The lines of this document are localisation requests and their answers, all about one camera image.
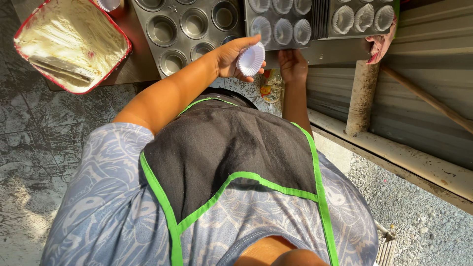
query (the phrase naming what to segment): star emblem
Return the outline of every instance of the star emblem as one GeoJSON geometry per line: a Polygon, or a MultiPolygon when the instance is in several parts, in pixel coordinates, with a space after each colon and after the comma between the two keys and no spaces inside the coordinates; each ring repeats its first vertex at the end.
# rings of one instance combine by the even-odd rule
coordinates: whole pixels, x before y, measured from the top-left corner
{"type": "Polygon", "coordinates": [[[172,5],[172,6],[168,6],[168,7],[171,9],[171,13],[172,13],[172,12],[176,12],[176,13],[177,13],[177,6],[172,5]]]}

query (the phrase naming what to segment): pink cloth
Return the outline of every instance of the pink cloth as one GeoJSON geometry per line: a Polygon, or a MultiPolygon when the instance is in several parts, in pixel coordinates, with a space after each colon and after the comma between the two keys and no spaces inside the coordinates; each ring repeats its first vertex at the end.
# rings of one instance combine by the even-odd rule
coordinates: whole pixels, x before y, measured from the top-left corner
{"type": "Polygon", "coordinates": [[[367,41],[375,42],[371,48],[371,58],[366,62],[367,64],[376,64],[386,54],[389,45],[391,45],[391,42],[393,41],[394,34],[396,33],[396,22],[397,18],[396,15],[394,15],[391,30],[388,34],[366,37],[367,41]]]}

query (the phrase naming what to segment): black apron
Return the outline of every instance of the black apron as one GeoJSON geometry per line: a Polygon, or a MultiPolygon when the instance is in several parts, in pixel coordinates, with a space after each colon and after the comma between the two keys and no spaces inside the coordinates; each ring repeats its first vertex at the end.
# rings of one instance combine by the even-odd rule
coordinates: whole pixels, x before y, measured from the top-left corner
{"type": "Polygon", "coordinates": [[[240,177],[318,203],[338,266],[314,140],[297,124],[234,92],[207,89],[146,145],[140,162],[166,216],[172,266],[183,265],[180,235],[240,177]]]}

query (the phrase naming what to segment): paper cupcake liner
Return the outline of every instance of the paper cupcake liner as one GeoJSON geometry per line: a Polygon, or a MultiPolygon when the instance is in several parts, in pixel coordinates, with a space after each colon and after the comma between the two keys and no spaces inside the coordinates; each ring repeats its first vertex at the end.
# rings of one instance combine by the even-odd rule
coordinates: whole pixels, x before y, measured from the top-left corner
{"type": "Polygon", "coordinates": [[[373,24],[374,18],[375,9],[371,4],[366,4],[356,12],[353,25],[358,32],[365,32],[373,24]]]}
{"type": "Polygon", "coordinates": [[[375,30],[385,31],[387,30],[394,19],[394,9],[392,6],[383,6],[378,9],[375,14],[375,30]]]}
{"type": "Polygon", "coordinates": [[[274,40],[281,46],[286,46],[292,39],[292,25],[289,20],[280,18],[274,24],[274,40]]]}
{"type": "Polygon", "coordinates": [[[97,5],[105,12],[110,12],[120,6],[120,0],[97,0],[97,5]]]}
{"type": "Polygon", "coordinates": [[[245,77],[252,77],[260,70],[264,57],[264,45],[258,42],[240,53],[236,66],[245,77]]]}
{"type": "Polygon", "coordinates": [[[262,14],[269,9],[271,0],[248,0],[251,9],[258,14],[262,14]]]}
{"type": "Polygon", "coordinates": [[[286,15],[291,10],[292,0],[272,0],[272,4],[278,14],[286,15]]]}
{"type": "Polygon", "coordinates": [[[306,45],[310,41],[312,30],[307,19],[301,19],[294,24],[294,41],[298,45],[306,45]]]}
{"type": "Polygon", "coordinates": [[[250,35],[261,34],[261,43],[266,46],[271,40],[271,24],[265,17],[256,17],[250,26],[250,35]]]}
{"type": "Polygon", "coordinates": [[[335,11],[332,18],[333,30],[338,34],[347,34],[355,21],[353,9],[349,6],[342,6],[335,11]]]}
{"type": "Polygon", "coordinates": [[[312,0],[294,0],[294,10],[299,15],[307,14],[312,8],[312,0]]]}

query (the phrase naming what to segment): muffin tin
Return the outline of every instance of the muffin tin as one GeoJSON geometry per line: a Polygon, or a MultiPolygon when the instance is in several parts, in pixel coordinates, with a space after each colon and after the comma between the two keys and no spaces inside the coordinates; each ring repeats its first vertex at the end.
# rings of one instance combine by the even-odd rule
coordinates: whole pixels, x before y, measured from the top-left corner
{"type": "Polygon", "coordinates": [[[374,14],[384,6],[394,7],[393,0],[314,0],[313,5],[315,6],[314,16],[312,24],[313,27],[312,39],[347,39],[347,38],[361,38],[379,34],[389,33],[390,28],[388,27],[384,31],[378,31],[375,29],[374,22],[371,26],[367,27],[364,32],[356,30],[355,26],[352,26],[346,34],[338,33],[333,26],[333,16],[343,6],[348,6],[353,10],[353,14],[356,16],[357,12],[366,5],[372,5],[374,14]]]}
{"type": "Polygon", "coordinates": [[[251,35],[251,25],[257,17],[265,17],[271,25],[271,37],[268,43],[264,46],[265,50],[281,50],[281,49],[295,49],[307,48],[310,42],[305,45],[298,44],[294,41],[293,32],[290,32],[291,40],[288,44],[279,44],[275,37],[275,25],[284,25],[285,20],[288,20],[293,28],[294,25],[301,19],[306,19],[309,23],[312,17],[312,8],[306,11],[304,15],[296,12],[295,0],[243,0],[245,6],[245,33],[246,36],[251,35]]]}
{"type": "Polygon", "coordinates": [[[245,36],[237,0],[132,0],[161,78],[245,36]]]}

